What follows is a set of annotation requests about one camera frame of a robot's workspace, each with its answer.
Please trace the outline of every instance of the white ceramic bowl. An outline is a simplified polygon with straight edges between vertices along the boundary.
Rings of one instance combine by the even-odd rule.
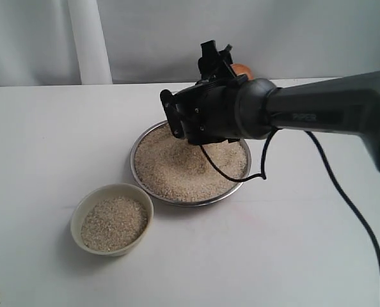
[[[116,251],[95,251],[94,249],[86,246],[81,237],[81,229],[83,221],[88,215],[89,211],[100,201],[115,198],[120,196],[126,196],[140,202],[147,211],[147,225],[143,230],[143,233],[131,244],[125,246],[124,248],[117,249]],[[122,256],[130,252],[143,238],[150,226],[150,222],[153,219],[153,203],[150,197],[144,190],[139,187],[135,187],[130,184],[111,184],[100,187],[97,190],[94,190],[89,195],[85,196],[81,202],[76,207],[72,219],[70,221],[70,233],[74,238],[76,244],[83,250],[102,256]]]

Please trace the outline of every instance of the small bowl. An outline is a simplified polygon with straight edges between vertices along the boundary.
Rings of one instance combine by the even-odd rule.
[[[136,173],[136,168],[134,165],[134,156],[136,154],[136,150],[138,149],[140,142],[149,133],[151,133],[155,129],[162,127],[163,125],[166,125],[166,124],[167,124],[167,120],[160,122],[160,123],[157,123],[154,126],[151,126],[149,129],[144,131],[144,133],[142,133],[142,135],[140,135],[140,137],[137,139],[137,141],[135,142],[135,144],[132,147],[132,150],[131,150],[132,174],[133,174],[135,181],[138,183],[138,185],[140,185],[140,187],[143,190],[145,190],[149,195],[153,196],[154,198],[157,198],[158,200],[164,201],[165,203],[167,203],[169,205],[174,205],[174,206],[178,206],[178,207],[199,207],[199,206],[211,205],[211,204],[213,204],[219,200],[223,200],[223,199],[229,197],[231,194],[233,194],[234,192],[236,192],[236,190],[238,190],[240,188],[240,186],[242,185],[242,182],[235,184],[231,189],[229,189],[227,192],[224,192],[223,194],[217,195],[217,196],[210,198],[208,200],[192,201],[192,202],[190,202],[190,201],[179,201],[179,200],[169,200],[168,198],[159,196],[159,195],[155,194],[153,191],[151,191],[150,189],[148,189],[147,186],[145,186],[144,183],[139,179],[138,173]],[[246,152],[246,156],[247,156],[246,171],[244,172],[244,174],[242,174],[242,178],[246,178],[249,174],[250,169],[251,169],[251,152],[250,152],[249,147],[247,145],[247,142],[245,142],[245,140],[241,139],[240,145],[241,145],[242,149],[244,149],[244,151]]]
[[[147,225],[146,228],[143,230],[141,235],[132,243],[130,243],[128,246],[125,246],[124,248],[117,249],[115,251],[95,251],[94,249],[89,248],[86,246],[82,240],[81,236],[81,230],[82,230],[82,224],[85,220],[86,216],[90,212],[90,210],[100,201],[108,199],[108,198],[114,198],[114,197],[120,197],[120,196],[126,196],[129,198],[132,198],[138,202],[140,202],[147,211]],[[111,185],[105,185],[104,187],[100,187],[97,190],[94,190],[87,196],[85,196],[81,202],[76,207],[74,214],[72,215],[72,219],[70,220],[70,233],[72,234],[72,237],[74,238],[76,244],[83,250],[95,254],[95,255],[102,255],[102,256],[122,256],[124,254],[127,254],[130,252],[138,243],[140,240],[144,237],[146,234],[146,231],[148,230],[150,226],[150,222],[153,219],[153,203],[150,197],[144,190],[135,187],[131,184],[111,184]]]

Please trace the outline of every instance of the uncooked rice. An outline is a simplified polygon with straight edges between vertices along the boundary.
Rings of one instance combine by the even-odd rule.
[[[204,145],[213,162],[227,175],[242,178],[247,155],[239,142]],[[222,195],[235,183],[223,178],[204,157],[199,146],[171,135],[167,124],[140,142],[134,167],[141,182],[169,200],[196,202]]]
[[[85,245],[95,251],[115,251],[134,242],[147,222],[147,211],[140,202],[125,196],[109,198],[88,213],[81,236]]]

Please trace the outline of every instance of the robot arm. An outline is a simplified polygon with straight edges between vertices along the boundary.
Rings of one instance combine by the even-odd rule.
[[[380,72],[291,88],[249,81],[231,68],[231,46],[202,44],[202,79],[161,100],[171,131],[194,145],[263,139],[274,128],[359,135],[380,171]]]

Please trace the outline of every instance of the orange object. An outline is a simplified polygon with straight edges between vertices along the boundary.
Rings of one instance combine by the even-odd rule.
[[[251,69],[249,69],[248,66],[243,65],[243,64],[234,63],[234,64],[231,64],[231,67],[233,68],[234,72],[237,75],[246,74],[248,77],[248,80],[254,79],[253,72],[251,71]]]

